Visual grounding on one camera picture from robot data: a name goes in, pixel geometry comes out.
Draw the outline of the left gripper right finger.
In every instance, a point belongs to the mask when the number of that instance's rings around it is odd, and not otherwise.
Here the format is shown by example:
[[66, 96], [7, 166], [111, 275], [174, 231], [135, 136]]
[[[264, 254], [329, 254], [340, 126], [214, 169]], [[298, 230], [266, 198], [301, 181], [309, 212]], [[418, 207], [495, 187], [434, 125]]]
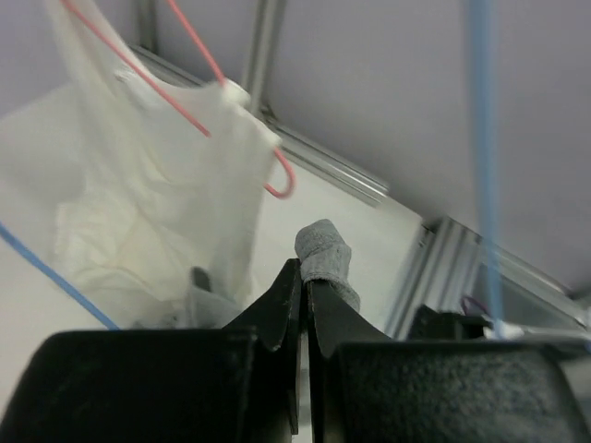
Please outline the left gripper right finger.
[[394, 341], [311, 282], [316, 442], [586, 442], [590, 428], [543, 341]]

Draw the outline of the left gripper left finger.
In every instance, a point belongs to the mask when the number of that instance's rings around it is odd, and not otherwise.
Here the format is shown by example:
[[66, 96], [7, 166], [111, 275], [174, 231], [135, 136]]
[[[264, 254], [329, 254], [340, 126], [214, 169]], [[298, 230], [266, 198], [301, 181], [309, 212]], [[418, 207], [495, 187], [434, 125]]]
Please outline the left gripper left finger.
[[220, 329], [69, 331], [33, 354], [5, 442], [288, 442], [298, 430], [300, 264]]

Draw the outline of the grey tank top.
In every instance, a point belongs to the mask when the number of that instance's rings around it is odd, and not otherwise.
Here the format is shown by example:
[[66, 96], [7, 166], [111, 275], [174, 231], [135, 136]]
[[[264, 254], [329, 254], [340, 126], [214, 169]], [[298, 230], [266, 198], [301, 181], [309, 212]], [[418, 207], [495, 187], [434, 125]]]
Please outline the grey tank top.
[[[337, 296], [360, 310], [360, 297], [348, 281], [352, 257], [350, 246], [327, 219], [302, 228], [295, 237], [295, 253], [304, 283], [325, 281]], [[194, 267], [183, 308], [177, 315], [180, 329], [218, 329], [238, 317], [243, 308], [235, 301], [214, 293], [205, 269]]]

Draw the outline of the blue wire hanger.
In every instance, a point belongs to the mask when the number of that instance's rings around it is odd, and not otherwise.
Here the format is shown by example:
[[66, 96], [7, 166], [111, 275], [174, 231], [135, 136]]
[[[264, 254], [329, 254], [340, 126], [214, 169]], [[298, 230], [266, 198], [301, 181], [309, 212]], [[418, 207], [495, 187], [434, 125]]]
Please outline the blue wire hanger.
[[44, 263], [36, 254], [26, 247], [15, 235], [1, 224], [1, 238], [20, 256], [22, 256], [36, 270], [40, 271], [61, 291], [66, 293], [78, 305], [86, 310], [91, 316], [98, 320], [109, 330], [119, 330], [119, 327], [104, 314], [94, 303], [76, 289], [71, 283], [59, 275], [54, 269]]

